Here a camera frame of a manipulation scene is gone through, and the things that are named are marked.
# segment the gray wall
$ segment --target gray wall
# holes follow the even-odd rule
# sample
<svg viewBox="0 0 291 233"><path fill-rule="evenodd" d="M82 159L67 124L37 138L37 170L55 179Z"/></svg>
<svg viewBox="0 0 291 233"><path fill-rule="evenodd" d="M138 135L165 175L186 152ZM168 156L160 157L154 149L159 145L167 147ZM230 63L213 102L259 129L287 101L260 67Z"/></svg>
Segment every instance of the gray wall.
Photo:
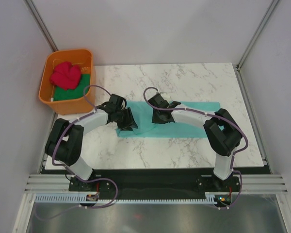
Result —
<svg viewBox="0 0 291 233"><path fill-rule="evenodd" d="M33 0L60 50L97 65L237 63L271 0Z"/></svg>
<svg viewBox="0 0 291 233"><path fill-rule="evenodd" d="M37 98L50 48L22 0L0 0L0 233L11 232L52 111Z"/></svg>
<svg viewBox="0 0 291 233"><path fill-rule="evenodd" d="M291 0L283 0L241 74L249 89L268 159L291 195Z"/></svg>

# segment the orange plastic container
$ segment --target orange plastic container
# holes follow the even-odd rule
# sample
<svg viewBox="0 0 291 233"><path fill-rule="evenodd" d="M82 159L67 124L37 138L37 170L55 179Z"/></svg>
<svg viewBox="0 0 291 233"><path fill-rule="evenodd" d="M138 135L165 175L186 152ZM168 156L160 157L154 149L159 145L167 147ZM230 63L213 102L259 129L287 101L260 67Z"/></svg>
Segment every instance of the orange plastic container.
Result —
<svg viewBox="0 0 291 233"><path fill-rule="evenodd" d="M54 68L62 62L71 62L78 65L83 74L91 74L90 84L96 82L96 72L93 66L93 54L89 50L63 50L52 53L45 63L44 72L39 91L39 99L50 106L56 113L65 115L73 113L87 113L93 109L84 97L74 100L50 101L55 93L55 86L49 81ZM95 103L95 88L89 88L86 97Z"/></svg>

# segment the folded towel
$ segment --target folded towel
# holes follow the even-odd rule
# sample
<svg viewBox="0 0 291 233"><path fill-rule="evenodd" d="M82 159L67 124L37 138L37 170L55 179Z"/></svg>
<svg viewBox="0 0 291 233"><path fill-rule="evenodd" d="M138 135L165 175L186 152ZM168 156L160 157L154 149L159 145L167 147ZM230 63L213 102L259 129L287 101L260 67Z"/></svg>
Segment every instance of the folded towel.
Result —
<svg viewBox="0 0 291 233"><path fill-rule="evenodd" d="M184 105L204 111L217 111L220 109L219 102L183 102ZM207 137L204 129L192 127L184 123L153 124L151 108L144 101L127 101L127 107L131 108L132 115L138 125L133 131L116 130L118 137Z"/></svg>

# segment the reflective floor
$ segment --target reflective floor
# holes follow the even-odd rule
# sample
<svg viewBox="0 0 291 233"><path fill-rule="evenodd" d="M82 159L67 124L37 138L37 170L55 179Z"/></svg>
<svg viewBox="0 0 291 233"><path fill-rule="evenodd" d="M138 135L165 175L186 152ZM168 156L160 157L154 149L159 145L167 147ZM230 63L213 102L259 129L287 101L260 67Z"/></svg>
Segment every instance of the reflective floor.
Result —
<svg viewBox="0 0 291 233"><path fill-rule="evenodd" d="M72 204L36 204L50 217ZM241 196L230 210L205 205L116 204L73 209L53 220L31 222L34 233L285 233L275 196Z"/></svg>

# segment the white marble surface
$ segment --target white marble surface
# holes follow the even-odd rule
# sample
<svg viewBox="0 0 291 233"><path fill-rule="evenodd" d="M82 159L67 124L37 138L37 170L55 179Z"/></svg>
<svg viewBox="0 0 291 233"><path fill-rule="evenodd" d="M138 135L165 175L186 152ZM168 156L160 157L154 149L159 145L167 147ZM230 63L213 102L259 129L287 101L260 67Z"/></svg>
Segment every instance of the white marble surface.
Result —
<svg viewBox="0 0 291 233"><path fill-rule="evenodd" d="M128 65L96 67L97 84L128 100L143 100L148 86L178 101L218 101L249 139L234 166L263 166L231 63ZM148 97L155 94L149 90ZM96 104L109 96L97 89ZM58 116L73 119L76 115ZM118 138L116 124L99 127L83 138L82 156L94 169L213 167L215 153L206 138ZM48 156L46 169L54 169Z"/></svg>

